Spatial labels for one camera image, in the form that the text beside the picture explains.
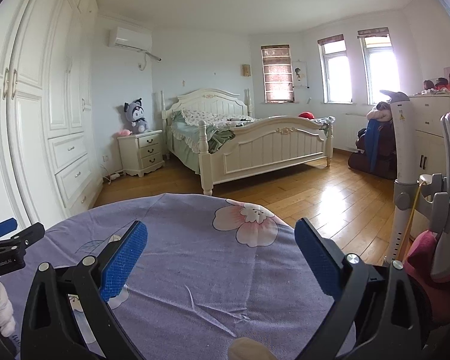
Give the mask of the white gloved left hand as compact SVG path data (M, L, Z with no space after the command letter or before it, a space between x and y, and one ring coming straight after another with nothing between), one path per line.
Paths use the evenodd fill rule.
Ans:
M14 309L5 286L0 282L0 333L8 338L15 332Z

